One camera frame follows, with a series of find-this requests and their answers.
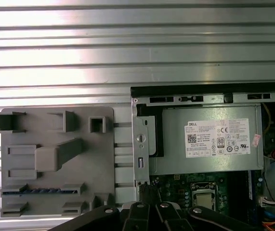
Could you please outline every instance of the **silver screw head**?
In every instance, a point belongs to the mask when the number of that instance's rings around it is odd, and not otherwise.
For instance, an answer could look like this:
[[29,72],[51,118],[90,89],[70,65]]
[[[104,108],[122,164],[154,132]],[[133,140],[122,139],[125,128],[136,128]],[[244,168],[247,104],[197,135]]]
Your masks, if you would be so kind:
[[193,212],[195,212],[195,213],[202,213],[203,210],[201,210],[200,208],[194,208]]
[[167,204],[167,203],[162,203],[160,206],[161,206],[162,208],[167,208],[167,207],[170,206],[170,205]]

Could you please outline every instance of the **screw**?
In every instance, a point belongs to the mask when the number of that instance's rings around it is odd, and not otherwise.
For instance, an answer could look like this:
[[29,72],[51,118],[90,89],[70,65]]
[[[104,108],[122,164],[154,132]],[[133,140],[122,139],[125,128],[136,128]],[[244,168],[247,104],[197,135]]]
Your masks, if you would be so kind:
[[112,213],[113,210],[112,210],[112,209],[107,209],[107,210],[105,210],[105,212],[106,212],[106,213]]
[[203,211],[200,208],[193,209],[193,212],[195,213],[202,213]]
[[161,206],[162,208],[167,208],[167,207],[170,206],[170,205],[167,204],[167,203],[162,203],[160,206]]
[[146,140],[146,136],[144,134],[139,134],[137,135],[136,139],[139,143],[143,143]]

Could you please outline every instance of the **gray plastic bracket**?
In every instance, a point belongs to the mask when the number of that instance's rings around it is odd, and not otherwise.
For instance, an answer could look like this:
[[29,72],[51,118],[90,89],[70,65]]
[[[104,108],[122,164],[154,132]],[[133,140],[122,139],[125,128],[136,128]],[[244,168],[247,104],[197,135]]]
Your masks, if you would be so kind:
[[9,155],[34,155],[38,145],[8,145],[5,149]]
[[84,210],[85,202],[66,202],[62,206],[61,216],[78,216]]
[[24,204],[7,204],[0,210],[0,215],[2,218],[17,218],[23,214],[27,207],[28,202]]
[[60,188],[62,191],[77,191],[77,195],[80,196],[85,190],[86,185],[84,183],[81,184],[65,184]]
[[88,123],[89,133],[106,133],[107,124],[105,116],[90,116]]
[[24,185],[7,185],[2,187],[1,189],[1,194],[3,193],[11,193],[11,192],[21,192],[23,190],[25,190],[26,188],[28,188],[27,184]]
[[25,132],[18,124],[19,116],[26,115],[22,112],[0,112],[0,133]]
[[54,147],[40,147],[35,150],[35,170],[56,172],[67,161],[83,152],[82,139],[72,139]]
[[92,199],[89,201],[89,211],[98,207],[98,197],[94,195]]
[[7,177],[10,180],[36,180],[38,173],[34,169],[10,169]]
[[54,119],[52,120],[52,124],[56,129],[48,130],[48,132],[70,132],[75,131],[76,122],[75,122],[75,114],[74,112],[63,111],[62,113],[48,113],[50,115],[54,115]]

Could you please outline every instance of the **sticker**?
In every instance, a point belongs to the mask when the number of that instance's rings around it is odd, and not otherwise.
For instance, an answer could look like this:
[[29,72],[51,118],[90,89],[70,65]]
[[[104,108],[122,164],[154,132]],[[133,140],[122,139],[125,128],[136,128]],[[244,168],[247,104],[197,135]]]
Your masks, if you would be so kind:
[[249,199],[253,200],[253,189],[252,189],[252,172],[248,171],[249,180]]
[[252,146],[257,148],[260,139],[261,139],[261,136],[255,134],[253,141],[252,141]]
[[189,121],[186,158],[250,154],[249,119]]

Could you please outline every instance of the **green circuit board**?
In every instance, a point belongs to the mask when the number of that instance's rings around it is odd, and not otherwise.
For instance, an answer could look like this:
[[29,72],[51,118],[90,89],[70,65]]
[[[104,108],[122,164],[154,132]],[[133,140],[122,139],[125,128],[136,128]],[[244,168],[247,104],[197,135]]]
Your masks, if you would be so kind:
[[215,182],[217,190],[215,194],[216,211],[228,215],[227,173],[193,173],[151,176],[151,183],[159,186],[162,201],[175,202],[182,209],[192,207],[192,183]]

